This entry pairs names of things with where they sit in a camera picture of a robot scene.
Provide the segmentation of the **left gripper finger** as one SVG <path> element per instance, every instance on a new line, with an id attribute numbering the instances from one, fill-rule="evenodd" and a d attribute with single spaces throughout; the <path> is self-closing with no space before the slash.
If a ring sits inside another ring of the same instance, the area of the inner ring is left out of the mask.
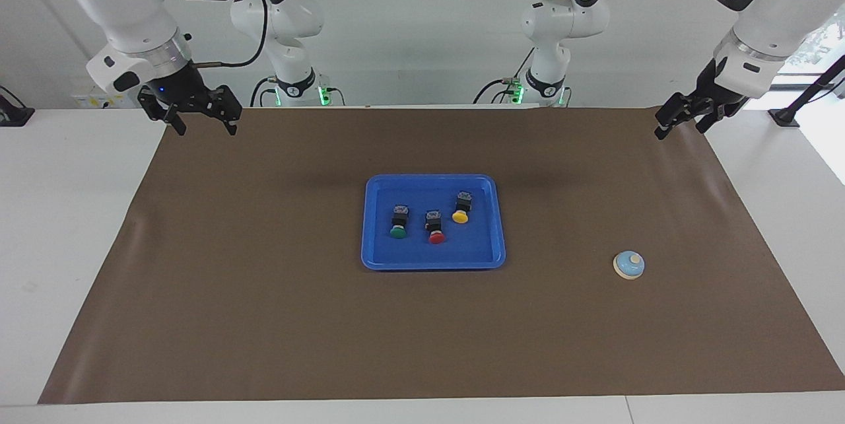
<path id="1" fill-rule="evenodd" d="M 700 134 L 705 134 L 714 124 L 721 120 L 729 119 L 742 111 L 742 108 L 745 107 L 749 100 L 749 97 L 742 97 L 739 102 L 715 104 L 710 111 L 697 121 L 695 129 Z"/>
<path id="2" fill-rule="evenodd" d="M 658 123 L 655 129 L 656 138 L 663 141 L 673 128 L 693 120 L 695 117 L 694 103 L 694 96 L 686 96 L 680 92 L 673 93 L 673 96 L 670 96 L 670 99 L 655 113 L 655 119 Z"/>

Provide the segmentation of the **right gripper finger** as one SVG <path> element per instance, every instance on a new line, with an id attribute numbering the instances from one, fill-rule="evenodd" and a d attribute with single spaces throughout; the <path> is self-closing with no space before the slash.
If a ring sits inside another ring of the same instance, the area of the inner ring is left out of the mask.
<path id="1" fill-rule="evenodd" d="M 220 86 L 214 90 L 208 90 L 205 105 L 200 108 L 200 113 L 211 119 L 219 120 L 229 135 L 235 136 L 238 131 L 238 121 L 241 119 L 244 108 L 238 101 L 229 86 Z"/>
<path id="2" fill-rule="evenodd" d="M 178 105 L 176 103 L 172 103 L 169 107 L 164 108 L 149 87 L 141 88 L 137 95 L 137 100 L 151 121 L 160 121 L 172 126 L 172 129 L 175 129 L 178 135 L 183 136 L 186 134 L 187 126 L 179 116 Z"/>

